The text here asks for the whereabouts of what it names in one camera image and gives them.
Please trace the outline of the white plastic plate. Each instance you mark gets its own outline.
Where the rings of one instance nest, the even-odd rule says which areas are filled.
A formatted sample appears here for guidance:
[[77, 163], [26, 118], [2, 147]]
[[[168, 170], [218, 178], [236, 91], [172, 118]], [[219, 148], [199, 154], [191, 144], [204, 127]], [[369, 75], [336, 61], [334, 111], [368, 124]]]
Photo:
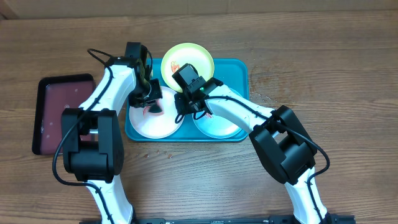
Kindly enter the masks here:
[[145, 108], [129, 108], [129, 120], [132, 127], [146, 138], [165, 138], [176, 132], [180, 126], [175, 123], [177, 109], [174, 95], [177, 92], [166, 86], [162, 86], [161, 90], [162, 98], [158, 100], [158, 105], [162, 109], [161, 113], [151, 113], [149, 106]]

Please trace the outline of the yellow-green plastic plate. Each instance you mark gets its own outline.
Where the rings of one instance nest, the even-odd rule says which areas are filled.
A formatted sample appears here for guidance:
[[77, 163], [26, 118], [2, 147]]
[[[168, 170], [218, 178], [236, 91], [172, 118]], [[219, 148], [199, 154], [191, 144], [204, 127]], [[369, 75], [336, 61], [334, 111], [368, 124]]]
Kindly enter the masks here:
[[181, 43], [173, 46], [165, 53], [160, 70], [166, 85], [179, 93], [182, 92], [182, 89], [172, 78], [172, 75], [186, 63], [193, 65], [198, 75], [206, 81], [213, 77], [215, 71], [213, 57], [201, 45]]

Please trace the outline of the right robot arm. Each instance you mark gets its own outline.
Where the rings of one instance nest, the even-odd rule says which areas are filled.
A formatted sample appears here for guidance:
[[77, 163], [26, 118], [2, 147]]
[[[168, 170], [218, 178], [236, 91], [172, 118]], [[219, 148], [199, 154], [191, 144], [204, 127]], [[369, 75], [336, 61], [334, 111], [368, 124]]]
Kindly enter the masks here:
[[257, 105], [233, 92], [227, 85], [185, 86], [180, 95], [184, 113], [205, 111], [220, 116], [249, 134], [256, 154], [276, 181], [284, 184], [299, 223], [326, 223], [315, 177], [330, 166], [315, 170], [315, 154], [325, 151], [308, 135], [295, 113]]

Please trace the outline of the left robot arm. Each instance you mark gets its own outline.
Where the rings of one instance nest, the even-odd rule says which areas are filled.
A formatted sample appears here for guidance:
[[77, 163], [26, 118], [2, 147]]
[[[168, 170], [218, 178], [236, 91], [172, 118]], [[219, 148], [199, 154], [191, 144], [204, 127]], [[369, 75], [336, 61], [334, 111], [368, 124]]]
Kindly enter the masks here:
[[86, 187], [101, 213], [100, 223], [135, 223], [120, 173], [124, 147], [118, 115], [124, 102], [160, 115], [160, 83], [153, 79], [153, 58], [140, 42], [128, 42], [123, 56], [100, 60], [103, 79], [91, 96], [61, 116], [62, 140], [52, 162], [63, 185]]

